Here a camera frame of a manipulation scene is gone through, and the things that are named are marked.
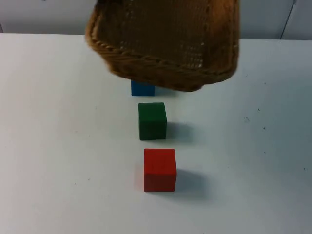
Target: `brown basket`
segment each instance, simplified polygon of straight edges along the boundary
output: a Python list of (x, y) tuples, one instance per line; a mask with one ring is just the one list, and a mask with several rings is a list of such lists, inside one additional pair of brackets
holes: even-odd
[(236, 70), (238, 0), (99, 0), (88, 44), (112, 73), (181, 91)]

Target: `green cube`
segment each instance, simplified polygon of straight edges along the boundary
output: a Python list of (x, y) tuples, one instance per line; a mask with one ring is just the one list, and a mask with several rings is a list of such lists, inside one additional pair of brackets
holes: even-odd
[(138, 119), (140, 140), (166, 139), (167, 117), (163, 102), (140, 103)]

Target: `blue cube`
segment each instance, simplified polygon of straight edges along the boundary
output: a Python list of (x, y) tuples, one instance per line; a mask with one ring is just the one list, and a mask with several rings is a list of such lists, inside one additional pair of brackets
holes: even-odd
[(155, 86), (148, 83), (131, 81), (132, 96), (155, 96)]

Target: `cube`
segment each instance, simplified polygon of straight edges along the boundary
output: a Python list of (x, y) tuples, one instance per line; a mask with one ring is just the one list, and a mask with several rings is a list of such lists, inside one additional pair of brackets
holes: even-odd
[(174, 149), (144, 150), (144, 191), (174, 192), (176, 154)]
[(144, 82), (131, 81), (132, 96), (155, 96), (155, 86)]
[(138, 118), (140, 140), (166, 139), (167, 117), (163, 102), (140, 103)]

